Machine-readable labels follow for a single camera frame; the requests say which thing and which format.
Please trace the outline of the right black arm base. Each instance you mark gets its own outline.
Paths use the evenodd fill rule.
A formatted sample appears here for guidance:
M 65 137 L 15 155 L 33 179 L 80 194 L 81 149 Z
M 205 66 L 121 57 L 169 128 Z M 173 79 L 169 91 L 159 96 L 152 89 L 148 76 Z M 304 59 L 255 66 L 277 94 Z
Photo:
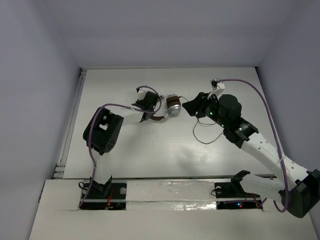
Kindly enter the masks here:
M 243 177 L 250 172 L 242 170 L 234 175 L 229 182 L 218 182 L 214 184 L 210 195 L 216 199 L 218 210 L 263 210 L 264 200 L 253 192 L 245 192 L 240 185 Z

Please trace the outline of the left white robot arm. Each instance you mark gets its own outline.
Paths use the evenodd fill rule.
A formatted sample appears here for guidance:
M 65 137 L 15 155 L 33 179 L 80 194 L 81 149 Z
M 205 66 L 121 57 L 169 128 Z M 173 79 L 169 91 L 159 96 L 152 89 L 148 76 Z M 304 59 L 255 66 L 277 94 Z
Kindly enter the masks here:
M 106 103 L 97 108 L 83 132 L 83 139 L 92 162 L 92 174 L 84 187 L 86 193 L 94 192 L 100 197 L 111 193 L 111 184 L 105 180 L 96 181 L 98 161 L 93 152 L 100 156 L 109 153 L 116 145 L 121 128 L 141 123 L 152 118 L 162 107 L 162 97 L 155 90 L 141 86 L 136 89 L 138 99 L 131 105 Z

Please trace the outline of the brown silver headphones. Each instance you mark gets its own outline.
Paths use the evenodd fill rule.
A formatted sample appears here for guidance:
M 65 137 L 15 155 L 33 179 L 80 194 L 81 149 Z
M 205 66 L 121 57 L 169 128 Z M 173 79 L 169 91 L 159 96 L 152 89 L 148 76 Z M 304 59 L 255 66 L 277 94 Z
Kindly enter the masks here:
M 164 121 L 168 117 L 176 116 L 181 112 L 182 104 L 180 98 L 176 94 L 169 94 L 165 97 L 165 102 L 167 106 L 167 113 L 162 116 L 151 116 L 150 119 L 153 121 Z

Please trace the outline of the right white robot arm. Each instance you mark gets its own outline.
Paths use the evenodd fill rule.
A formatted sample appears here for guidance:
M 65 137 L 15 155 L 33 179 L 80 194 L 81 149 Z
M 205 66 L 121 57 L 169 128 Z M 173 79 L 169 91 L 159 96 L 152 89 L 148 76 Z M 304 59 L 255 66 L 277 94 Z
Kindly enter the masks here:
M 238 197 L 255 193 L 281 203 L 297 218 L 303 218 L 320 200 L 320 172 L 300 166 L 269 143 L 258 129 L 241 116 L 242 105 L 230 94 L 220 97 L 200 92 L 182 107 L 192 117 L 208 117 L 223 128 L 225 138 L 263 164 L 275 180 L 242 170 L 231 179 L 231 192 Z

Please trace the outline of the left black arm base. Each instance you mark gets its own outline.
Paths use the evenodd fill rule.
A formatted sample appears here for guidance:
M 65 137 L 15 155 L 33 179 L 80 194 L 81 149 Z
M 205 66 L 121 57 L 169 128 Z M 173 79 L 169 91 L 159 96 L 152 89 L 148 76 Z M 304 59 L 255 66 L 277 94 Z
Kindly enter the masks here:
M 93 181 L 79 182 L 81 189 L 79 208 L 81 210 L 126 210 L 127 182 L 113 180 L 112 177 L 105 183 Z

